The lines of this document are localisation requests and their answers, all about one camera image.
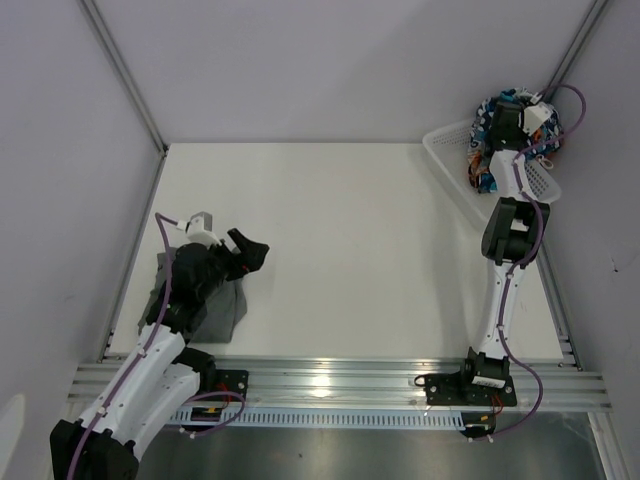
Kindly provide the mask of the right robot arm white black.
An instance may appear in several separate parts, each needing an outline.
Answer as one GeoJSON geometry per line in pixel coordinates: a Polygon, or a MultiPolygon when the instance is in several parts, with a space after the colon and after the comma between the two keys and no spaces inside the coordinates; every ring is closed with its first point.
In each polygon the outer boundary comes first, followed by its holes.
{"type": "Polygon", "coordinates": [[[492,389],[503,390],[513,354],[508,346],[515,301],[527,266],[535,259],[550,214],[538,201],[526,173],[523,106],[498,100],[486,134],[489,170],[499,198],[485,228],[481,253],[488,260],[487,300],[479,341],[469,349],[458,395],[479,403],[492,389]]]}

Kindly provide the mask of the colourful patterned shorts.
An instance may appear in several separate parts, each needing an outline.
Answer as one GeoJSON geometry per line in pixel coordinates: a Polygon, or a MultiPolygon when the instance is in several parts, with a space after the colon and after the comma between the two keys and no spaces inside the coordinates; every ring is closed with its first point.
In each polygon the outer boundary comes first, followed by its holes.
{"type": "Polygon", "coordinates": [[[500,101],[516,105],[522,109],[542,106],[549,110],[549,114],[535,131],[524,133],[522,129],[519,129],[520,143],[515,147],[511,147],[511,150],[522,150],[525,147],[547,141],[564,133],[557,109],[552,104],[542,101],[540,94],[533,93],[525,87],[506,89],[497,96],[483,100],[476,110],[467,148],[469,183],[479,194],[489,194],[497,191],[496,181],[489,168],[494,152],[489,140],[489,130],[496,107],[500,101]]]}

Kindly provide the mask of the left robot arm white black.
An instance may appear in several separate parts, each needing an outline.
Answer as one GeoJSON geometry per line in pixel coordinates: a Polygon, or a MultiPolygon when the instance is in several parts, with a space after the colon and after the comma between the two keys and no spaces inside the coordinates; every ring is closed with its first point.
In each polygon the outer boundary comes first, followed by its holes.
{"type": "Polygon", "coordinates": [[[57,479],[133,479],[140,461],[170,417],[191,400],[244,396],[218,391],[212,355],[190,347],[208,298],[222,286],[260,270],[269,246],[228,232],[234,243],[191,241],[165,258],[165,280],[151,303],[135,348],[106,388],[75,421],[50,434],[57,479]]]}

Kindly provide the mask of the grey shorts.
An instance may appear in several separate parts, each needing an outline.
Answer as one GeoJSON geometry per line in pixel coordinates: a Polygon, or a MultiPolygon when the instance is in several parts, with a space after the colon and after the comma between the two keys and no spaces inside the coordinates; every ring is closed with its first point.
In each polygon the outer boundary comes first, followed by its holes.
{"type": "MultiPolygon", "coordinates": [[[[148,319],[151,319],[151,322],[157,319],[157,310],[164,295],[165,257],[164,252],[156,254],[157,270],[154,287],[150,292],[144,313],[137,323],[138,332],[141,332],[148,319]]],[[[247,310],[242,280],[224,282],[207,297],[205,304],[199,309],[196,319],[200,324],[195,331],[187,335],[187,340],[194,343],[230,343],[236,325],[247,314],[247,310]]]]}

